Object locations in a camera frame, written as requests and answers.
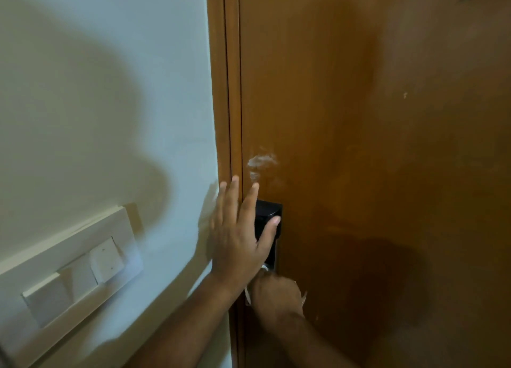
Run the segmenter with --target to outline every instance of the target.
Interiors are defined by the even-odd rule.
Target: white wall
[[[206,0],[0,0],[0,39],[0,261],[128,204],[144,273],[41,364],[120,366],[209,267]]]

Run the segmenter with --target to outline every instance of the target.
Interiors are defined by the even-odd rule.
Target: door
[[[511,366],[510,2],[239,0],[244,192],[362,367]]]

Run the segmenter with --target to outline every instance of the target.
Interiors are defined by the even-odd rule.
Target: black door lock
[[[281,235],[281,226],[282,226],[282,204],[278,204],[276,202],[269,202],[263,200],[257,200],[255,205],[255,238],[259,240],[261,234],[263,233],[264,226],[266,223],[274,216],[280,216],[281,221],[277,226],[277,233],[275,234],[275,240],[273,240],[273,244],[271,246],[270,254],[266,258],[265,264],[268,266],[270,270],[275,269],[275,261],[277,259],[277,239]]]

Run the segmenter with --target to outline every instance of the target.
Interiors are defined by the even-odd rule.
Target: door frame
[[[241,138],[241,56],[239,0],[207,0],[209,56],[217,145],[218,179],[240,178],[243,199]],[[245,297],[229,309],[230,346],[234,368],[245,367]]]

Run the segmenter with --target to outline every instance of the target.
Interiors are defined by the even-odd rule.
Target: forearm
[[[160,326],[125,368],[195,367],[237,292],[211,274]]]
[[[305,318],[299,315],[293,314],[285,317],[274,335],[284,347],[289,358],[299,368],[355,367],[340,352],[330,346]]]

